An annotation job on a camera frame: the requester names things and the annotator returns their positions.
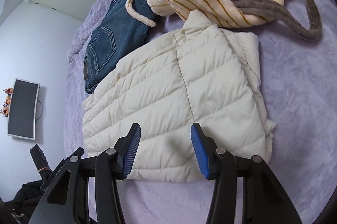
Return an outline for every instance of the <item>white puffer jacket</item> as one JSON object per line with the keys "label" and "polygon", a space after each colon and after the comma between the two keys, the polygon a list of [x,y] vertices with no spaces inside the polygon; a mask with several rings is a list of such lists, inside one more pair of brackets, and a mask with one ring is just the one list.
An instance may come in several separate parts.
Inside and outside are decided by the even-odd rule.
{"label": "white puffer jacket", "polygon": [[267,162],[271,130],[259,91],[258,40],[219,29],[200,11],[119,61],[84,101],[83,134],[89,156],[113,147],[131,125],[141,126],[131,179],[202,178],[190,128],[236,156]]}

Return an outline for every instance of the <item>brown plush tail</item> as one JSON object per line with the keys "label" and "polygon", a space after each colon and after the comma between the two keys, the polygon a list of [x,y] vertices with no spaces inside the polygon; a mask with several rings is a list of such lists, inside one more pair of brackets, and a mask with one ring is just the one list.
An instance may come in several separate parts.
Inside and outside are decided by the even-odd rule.
{"label": "brown plush tail", "polygon": [[273,17],[284,22],[301,38],[313,41],[322,32],[322,20],[314,0],[305,0],[310,28],[304,28],[284,6],[272,0],[231,0],[246,15]]}

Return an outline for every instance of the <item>wall-mounted tv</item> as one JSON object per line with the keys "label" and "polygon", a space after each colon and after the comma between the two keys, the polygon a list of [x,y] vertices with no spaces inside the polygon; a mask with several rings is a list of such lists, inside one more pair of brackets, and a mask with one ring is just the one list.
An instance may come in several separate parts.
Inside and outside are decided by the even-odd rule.
{"label": "wall-mounted tv", "polygon": [[39,83],[15,79],[9,106],[7,135],[35,139],[35,113]]}

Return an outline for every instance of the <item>bed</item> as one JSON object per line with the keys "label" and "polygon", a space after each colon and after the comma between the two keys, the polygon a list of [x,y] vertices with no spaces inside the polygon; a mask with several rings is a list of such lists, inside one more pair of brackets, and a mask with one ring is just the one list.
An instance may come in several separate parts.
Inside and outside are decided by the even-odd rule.
{"label": "bed", "polygon": [[[323,21],[317,45],[297,38],[281,22],[245,29],[260,42],[262,94],[269,118],[276,122],[270,168],[290,196],[304,224],[312,223],[330,199],[337,180],[337,6],[315,0]],[[92,31],[101,23],[111,0],[98,0],[77,31],[68,51],[64,145],[67,155],[84,147],[82,102],[83,59]],[[304,0],[285,0],[286,8],[306,27]],[[146,42],[181,28],[173,15],[159,18]],[[242,211],[239,180],[237,212]],[[126,223],[205,223],[213,182],[170,184],[121,181],[118,184]],[[90,216],[96,218],[94,184],[89,186]],[[240,223],[237,213],[236,223]]]}

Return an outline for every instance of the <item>cable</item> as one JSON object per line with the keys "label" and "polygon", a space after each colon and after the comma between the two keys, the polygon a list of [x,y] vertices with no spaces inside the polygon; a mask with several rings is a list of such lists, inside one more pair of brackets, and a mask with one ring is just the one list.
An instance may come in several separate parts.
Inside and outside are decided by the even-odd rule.
{"label": "cable", "polygon": [[42,114],[43,114],[43,105],[42,105],[41,101],[38,100],[38,102],[41,104],[41,114],[40,114],[40,116],[37,118],[37,120],[35,120],[35,122],[38,121],[38,120],[40,119],[40,117],[42,117]]}

